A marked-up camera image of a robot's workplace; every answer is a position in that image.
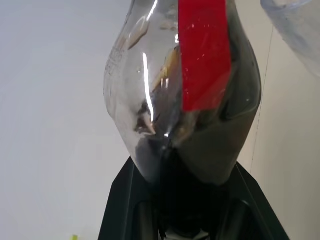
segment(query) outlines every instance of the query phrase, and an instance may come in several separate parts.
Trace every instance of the yellow object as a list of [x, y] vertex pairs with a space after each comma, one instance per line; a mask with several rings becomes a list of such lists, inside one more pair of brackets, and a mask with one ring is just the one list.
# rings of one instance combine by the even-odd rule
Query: yellow object
[[70, 240], [78, 240], [78, 236], [77, 236], [77, 235], [72, 235], [72, 236], [70, 237]]

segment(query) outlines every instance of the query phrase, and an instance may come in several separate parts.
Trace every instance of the red label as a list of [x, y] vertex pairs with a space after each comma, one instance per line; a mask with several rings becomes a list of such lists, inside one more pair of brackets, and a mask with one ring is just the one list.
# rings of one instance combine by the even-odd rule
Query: red label
[[231, 72], [226, 0], [179, 0], [183, 110], [217, 108]]

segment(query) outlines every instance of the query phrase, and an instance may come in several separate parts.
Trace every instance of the clear plastic bottle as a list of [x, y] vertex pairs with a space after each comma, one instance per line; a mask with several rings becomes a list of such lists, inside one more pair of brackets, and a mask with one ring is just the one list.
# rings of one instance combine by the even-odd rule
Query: clear plastic bottle
[[[186, 29], [178, 26], [182, 2], [197, 7], [189, 12]], [[217, 15], [220, 21], [213, 21]], [[218, 32], [224, 21], [225, 29]], [[209, 64], [207, 74], [216, 76], [209, 78], [215, 85], [207, 82], [202, 87], [199, 102], [209, 98], [212, 107], [184, 109], [191, 92], [185, 91], [190, 69], [182, 64], [186, 55], [180, 37], [185, 31], [204, 33], [195, 39], [200, 44], [193, 52], [199, 57], [191, 62], [198, 74], [193, 88], [199, 89], [197, 84], [203, 82], [197, 69]], [[223, 59], [229, 61], [224, 66]], [[258, 65], [234, 0], [133, 0], [107, 62], [104, 96], [134, 163], [153, 187], [165, 189], [170, 187], [168, 179], [182, 177], [178, 166], [185, 166], [202, 183], [224, 184], [261, 100]]]
[[295, 54], [320, 77], [320, 1], [261, 0], [261, 5]]

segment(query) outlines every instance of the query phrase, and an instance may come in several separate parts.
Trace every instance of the white background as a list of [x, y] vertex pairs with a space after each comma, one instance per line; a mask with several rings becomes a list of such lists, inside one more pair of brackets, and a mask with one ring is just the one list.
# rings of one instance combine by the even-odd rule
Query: white background
[[0, 0], [0, 239], [98, 238], [129, 157], [103, 79], [130, 3]]
[[[130, 2], [0, 0], [1, 240], [98, 238], [111, 184], [129, 156], [105, 107], [103, 77]], [[317, 240], [320, 80], [260, 1], [236, 2], [263, 86], [239, 161], [290, 239]]]

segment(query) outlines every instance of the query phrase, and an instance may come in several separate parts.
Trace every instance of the transparent plastic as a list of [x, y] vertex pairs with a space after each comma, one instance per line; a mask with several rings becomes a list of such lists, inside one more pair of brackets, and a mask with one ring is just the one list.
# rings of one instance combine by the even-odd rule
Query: transparent plastic
[[261, 0], [261, 5], [300, 60], [320, 77], [320, 1]]
[[[174, 168], [171, 164], [177, 159], [201, 182], [225, 183], [259, 107], [259, 69], [235, 2], [218, 1], [226, 4], [231, 72], [223, 73], [228, 83], [215, 107], [183, 110], [183, 95], [188, 93], [183, 92], [179, 0], [133, 0], [107, 62], [107, 110], [135, 165], [152, 185], [168, 177], [166, 171]], [[191, 16], [188, 29], [194, 29], [208, 16], [212, 12], [206, 9]], [[214, 30], [220, 24], [214, 22], [210, 27]], [[212, 58], [226, 57], [215, 56], [220, 47], [212, 44]], [[199, 63], [201, 59], [194, 60], [195, 66]]]

